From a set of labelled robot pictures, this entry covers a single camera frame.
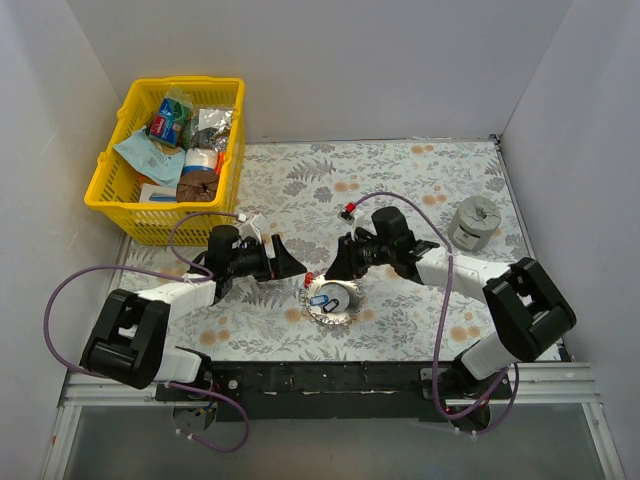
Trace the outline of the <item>metal disc keyring holder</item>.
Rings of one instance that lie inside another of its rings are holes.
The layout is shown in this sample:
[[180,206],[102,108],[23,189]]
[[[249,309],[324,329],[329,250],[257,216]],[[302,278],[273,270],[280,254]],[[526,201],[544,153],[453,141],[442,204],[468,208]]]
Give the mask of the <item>metal disc keyring holder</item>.
[[307,279],[300,293],[303,308],[313,320],[327,327],[343,327],[355,321],[363,302],[359,283],[327,280],[324,274]]

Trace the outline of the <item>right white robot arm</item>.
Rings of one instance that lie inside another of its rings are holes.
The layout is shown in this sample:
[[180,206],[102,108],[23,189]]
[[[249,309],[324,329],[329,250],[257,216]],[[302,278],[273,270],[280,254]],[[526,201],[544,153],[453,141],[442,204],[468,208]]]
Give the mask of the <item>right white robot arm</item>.
[[339,216],[351,230],[339,238],[326,279],[356,280],[373,266],[389,265],[403,279],[440,286],[488,307],[494,333],[459,353],[448,368],[433,367],[432,388],[438,393],[479,395],[500,371],[537,360],[577,323],[567,300],[533,258],[508,264],[455,257],[436,242],[417,239],[393,206],[373,213],[372,231],[362,227],[354,204]]

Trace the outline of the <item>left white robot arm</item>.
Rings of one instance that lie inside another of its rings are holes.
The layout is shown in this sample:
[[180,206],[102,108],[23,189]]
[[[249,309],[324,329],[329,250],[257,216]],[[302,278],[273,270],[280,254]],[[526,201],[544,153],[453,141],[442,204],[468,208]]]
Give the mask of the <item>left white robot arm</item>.
[[218,225],[210,233],[207,249],[180,280],[138,292],[112,291],[85,345],[80,366],[137,389],[153,382],[178,382],[188,398],[205,398],[213,386],[211,373],[202,368],[205,356],[169,346],[169,323],[215,305],[237,278],[265,282],[307,272],[278,235],[271,240],[272,257],[258,238],[242,237],[231,225]]

